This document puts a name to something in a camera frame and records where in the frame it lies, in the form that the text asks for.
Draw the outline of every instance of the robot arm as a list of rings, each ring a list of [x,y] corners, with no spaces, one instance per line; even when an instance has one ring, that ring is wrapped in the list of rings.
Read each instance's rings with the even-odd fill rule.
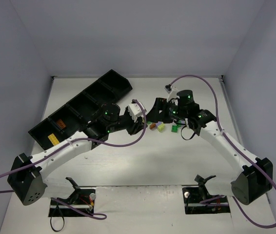
[[[225,130],[219,129],[217,125],[216,117],[210,111],[200,109],[195,103],[191,90],[178,91],[170,85],[165,89],[169,93],[168,98],[156,98],[153,108],[147,115],[147,120],[164,123],[185,121],[185,125],[209,142],[236,172],[233,179],[221,179],[214,175],[204,179],[198,175],[195,181],[201,188],[203,199],[209,199],[211,195],[229,195],[235,196],[242,204],[248,205],[272,189],[271,183],[229,144],[222,134]],[[272,178],[273,165],[270,160],[259,159],[228,133],[226,136]]]
[[[8,177],[8,183],[23,205],[30,205],[41,197],[61,197],[72,203],[80,190],[74,180],[49,175],[74,157],[99,146],[110,133],[126,129],[133,135],[143,129],[142,110],[136,103],[128,105],[124,115],[119,113],[120,108],[116,104],[104,104],[85,126],[65,141],[30,157],[25,154],[17,156],[11,170],[39,162]]]

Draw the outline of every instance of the white table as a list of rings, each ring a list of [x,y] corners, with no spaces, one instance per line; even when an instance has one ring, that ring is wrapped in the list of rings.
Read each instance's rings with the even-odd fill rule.
[[[56,78],[44,118],[94,82],[93,78]],[[133,90],[118,104],[122,110],[132,99],[141,101],[150,110],[156,97],[167,97],[164,85],[172,78],[130,78]],[[217,78],[208,78],[219,101],[222,126],[236,138],[228,107]],[[213,95],[208,86],[195,78],[176,83],[180,90],[191,89],[203,109],[215,113]],[[191,132],[185,129],[185,136]],[[124,144],[138,136],[126,131],[113,133],[108,142]],[[42,149],[35,144],[33,154]],[[96,213],[105,213],[104,221],[89,218],[66,218],[63,234],[120,233],[249,233],[276,234],[276,228],[264,230],[250,224],[229,198],[231,214],[185,215],[182,185],[191,185],[197,174],[230,178],[233,170],[222,156],[200,137],[184,141],[180,133],[172,133],[166,125],[163,133],[148,129],[144,138],[131,147],[112,148],[101,145],[79,155],[54,172],[52,177],[72,177],[78,185],[97,186]],[[33,205],[23,206],[12,195],[1,234],[53,234],[49,225],[50,200],[42,198]],[[266,196],[249,206],[247,214],[261,224],[275,222]],[[55,226],[62,220],[56,220]]]

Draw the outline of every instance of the gray wall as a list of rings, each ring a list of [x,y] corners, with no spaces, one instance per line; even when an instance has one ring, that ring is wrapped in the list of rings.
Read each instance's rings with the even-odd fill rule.
[[[11,0],[53,75],[224,74],[264,0]]]
[[[274,164],[276,181],[276,0],[265,1],[225,85],[245,145]],[[276,217],[276,192],[269,192]]]
[[[51,79],[12,4],[0,0],[0,174],[29,152],[27,131],[39,122]],[[7,178],[0,189],[9,189]],[[0,195],[0,228],[10,194]]]

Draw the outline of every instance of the wall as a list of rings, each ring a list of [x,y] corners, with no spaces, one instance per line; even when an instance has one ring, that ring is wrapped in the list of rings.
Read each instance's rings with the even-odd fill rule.
[[[224,74],[264,0],[11,0],[52,75]]]
[[[11,3],[0,0],[0,174],[15,156],[30,152],[27,131],[39,122],[51,85],[49,74]],[[9,189],[6,178],[0,189]],[[10,194],[0,195],[0,228]]]
[[[225,76],[245,145],[274,164],[276,181],[276,1],[266,0]],[[276,192],[269,192],[276,217]]]

